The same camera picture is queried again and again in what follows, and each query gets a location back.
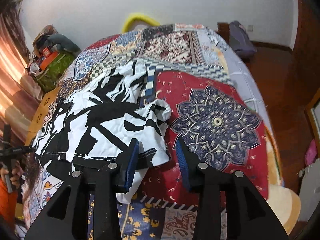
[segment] person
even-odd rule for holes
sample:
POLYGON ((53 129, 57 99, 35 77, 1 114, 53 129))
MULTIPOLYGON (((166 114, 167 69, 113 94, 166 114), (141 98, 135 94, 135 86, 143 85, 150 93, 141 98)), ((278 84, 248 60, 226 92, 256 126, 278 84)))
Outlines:
MULTIPOLYGON (((18 192, 14 190, 12 193, 8 193, 7 183, 5 181, 5 175, 9 174, 9 171, 5 168, 0 169, 0 215, 7 222, 9 227, 14 231, 15 226, 15 210, 17 204, 18 192)), ((20 177, 22 175, 22 169, 19 162, 16 162, 15 167, 12 169, 12 177, 10 178, 12 184, 17 188, 20 186, 20 177)))

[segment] orange shirt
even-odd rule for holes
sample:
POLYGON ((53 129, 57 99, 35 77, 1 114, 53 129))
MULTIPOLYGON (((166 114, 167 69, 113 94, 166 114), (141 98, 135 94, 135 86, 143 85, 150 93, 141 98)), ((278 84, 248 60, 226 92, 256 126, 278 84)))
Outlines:
POLYGON ((9 224, 10 228, 14 230, 14 217, 16 212, 18 192, 15 190, 8 193, 7 186, 0 179, 0 214, 4 220, 9 224))

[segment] checkered pattern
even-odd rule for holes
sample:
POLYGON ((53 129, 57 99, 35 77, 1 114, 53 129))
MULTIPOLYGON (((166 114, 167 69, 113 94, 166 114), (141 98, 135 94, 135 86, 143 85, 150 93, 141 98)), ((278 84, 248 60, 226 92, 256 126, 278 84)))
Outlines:
POLYGON ((96 77, 98 77, 103 72, 104 68, 110 69, 125 65, 132 57, 134 57, 134 55, 135 52, 129 52, 127 54, 119 54, 113 57, 106 57, 103 61, 97 62, 91 69, 89 81, 91 82, 96 77))
POLYGON ((228 73, 223 69, 223 66, 219 63, 215 65, 177 64, 159 61, 152 58, 144 58, 144 63, 147 68, 147 76, 144 79, 139 97, 152 95, 155 71, 178 70, 196 77, 210 78, 233 86, 233 83, 230 80, 228 73))

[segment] wooden floor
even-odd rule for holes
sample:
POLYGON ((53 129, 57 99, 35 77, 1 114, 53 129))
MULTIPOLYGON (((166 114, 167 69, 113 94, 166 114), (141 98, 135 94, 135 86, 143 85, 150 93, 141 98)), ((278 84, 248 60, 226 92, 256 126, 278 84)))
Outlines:
POLYGON ((260 89, 280 150, 285 187, 298 192, 297 173, 304 168, 304 155, 312 140, 304 112, 309 98, 292 63, 290 52, 258 48, 247 63, 260 89))

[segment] person's hand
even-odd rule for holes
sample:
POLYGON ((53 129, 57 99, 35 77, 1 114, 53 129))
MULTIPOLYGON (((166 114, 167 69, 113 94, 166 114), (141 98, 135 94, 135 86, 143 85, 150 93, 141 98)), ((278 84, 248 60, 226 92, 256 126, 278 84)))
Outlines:
MULTIPOLYGON (((20 186, 20 177, 21 177, 21 172, 20 172, 21 168, 20 168, 20 163, 18 161, 16 161, 16 165, 15 167, 12 169, 12 177, 10 178, 12 185, 16 186, 17 188, 20 186)), ((5 175, 9 174, 9 171, 5 168, 1 168, 0 169, 0 175, 1 175, 1 179, 3 181, 3 183, 5 185, 7 185, 6 181, 5 181, 5 175)))

